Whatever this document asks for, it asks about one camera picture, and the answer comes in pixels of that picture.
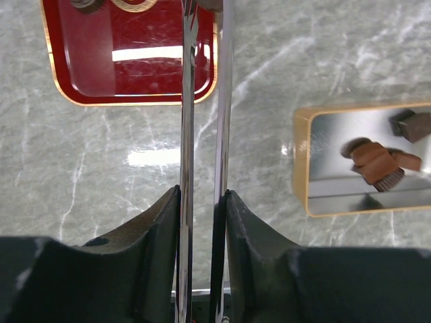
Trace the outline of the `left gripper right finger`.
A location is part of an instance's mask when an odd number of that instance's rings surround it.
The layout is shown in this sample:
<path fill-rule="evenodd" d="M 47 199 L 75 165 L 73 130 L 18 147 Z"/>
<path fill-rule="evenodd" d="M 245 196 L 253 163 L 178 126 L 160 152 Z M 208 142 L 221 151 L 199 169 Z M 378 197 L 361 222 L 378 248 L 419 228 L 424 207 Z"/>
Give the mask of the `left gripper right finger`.
<path fill-rule="evenodd" d="M 305 247 L 226 194 L 234 322 L 429 322 L 430 251 Z"/>

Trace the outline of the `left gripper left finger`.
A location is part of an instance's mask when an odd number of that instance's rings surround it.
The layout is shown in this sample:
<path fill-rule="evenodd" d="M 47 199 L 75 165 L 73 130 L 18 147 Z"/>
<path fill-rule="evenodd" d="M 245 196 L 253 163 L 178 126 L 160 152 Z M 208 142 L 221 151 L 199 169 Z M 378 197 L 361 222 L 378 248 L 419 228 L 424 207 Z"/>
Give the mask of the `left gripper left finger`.
<path fill-rule="evenodd" d="M 2 322 L 171 322 L 180 190 L 83 246 L 1 238 Z"/>

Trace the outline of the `brown oval chocolate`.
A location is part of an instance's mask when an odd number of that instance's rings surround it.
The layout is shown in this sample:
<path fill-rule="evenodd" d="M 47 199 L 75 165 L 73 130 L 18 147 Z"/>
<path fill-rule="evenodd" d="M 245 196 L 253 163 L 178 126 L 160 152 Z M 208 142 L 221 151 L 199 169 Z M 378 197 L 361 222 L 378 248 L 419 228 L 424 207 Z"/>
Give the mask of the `brown oval chocolate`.
<path fill-rule="evenodd" d="M 346 143 L 341 155 L 353 162 L 352 170 L 378 192 L 388 192 L 404 178 L 405 171 L 382 144 L 361 137 Z"/>

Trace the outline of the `dark cube chocolate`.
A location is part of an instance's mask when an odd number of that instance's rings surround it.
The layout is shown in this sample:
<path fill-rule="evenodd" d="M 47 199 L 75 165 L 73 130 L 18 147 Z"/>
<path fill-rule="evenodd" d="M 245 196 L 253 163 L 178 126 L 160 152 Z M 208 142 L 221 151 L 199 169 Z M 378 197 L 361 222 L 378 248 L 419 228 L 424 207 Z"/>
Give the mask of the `dark cube chocolate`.
<path fill-rule="evenodd" d="M 394 136 L 403 137 L 410 143 L 416 143 L 430 134 L 429 112 L 403 110 L 390 117 L 389 122 Z"/>

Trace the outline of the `metal tongs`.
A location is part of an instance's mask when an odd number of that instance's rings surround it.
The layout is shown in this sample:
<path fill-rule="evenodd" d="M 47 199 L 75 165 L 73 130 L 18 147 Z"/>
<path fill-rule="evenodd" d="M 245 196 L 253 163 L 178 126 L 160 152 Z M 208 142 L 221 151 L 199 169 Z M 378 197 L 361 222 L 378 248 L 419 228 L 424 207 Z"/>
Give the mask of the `metal tongs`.
<path fill-rule="evenodd" d="M 192 320 L 193 209 L 194 209 L 194 111 L 195 49 L 199 31 L 199 1 L 183 1 L 183 79 L 180 146 L 180 228 L 176 259 L 176 321 Z M 205 1 L 205 8 L 222 10 L 223 32 L 220 46 L 220 85 L 218 94 L 218 129 L 215 155 L 213 197 L 213 238 L 209 322 L 226 322 L 224 317 L 224 261 L 230 112 L 232 107 L 232 63 L 234 56 L 235 1 Z"/>

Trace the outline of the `dark chocolate piece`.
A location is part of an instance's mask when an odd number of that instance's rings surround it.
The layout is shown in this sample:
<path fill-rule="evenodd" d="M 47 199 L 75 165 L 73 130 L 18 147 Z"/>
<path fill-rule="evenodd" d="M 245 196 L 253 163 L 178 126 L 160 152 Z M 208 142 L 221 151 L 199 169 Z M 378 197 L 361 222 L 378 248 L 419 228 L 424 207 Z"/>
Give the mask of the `dark chocolate piece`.
<path fill-rule="evenodd" d="M 70 0 L 71 5 L 80 11 L 94 11 L 103 5 L 103 1 L 98 0 Z"/>

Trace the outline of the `round brown chocolate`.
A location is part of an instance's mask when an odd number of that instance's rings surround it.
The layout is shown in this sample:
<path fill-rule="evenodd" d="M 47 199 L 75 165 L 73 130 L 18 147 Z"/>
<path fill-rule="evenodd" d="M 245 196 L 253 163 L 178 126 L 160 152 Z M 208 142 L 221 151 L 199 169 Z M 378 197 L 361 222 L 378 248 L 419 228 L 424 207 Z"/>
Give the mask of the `round brown chocolate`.
<path fill-rule="evenodd" d="M 390 149 L 391 157 L 399 164 L 400 168 L 419 172 L 422 166 L 422 159 L 412 153 L 407 153 L 398 149 Z"/>

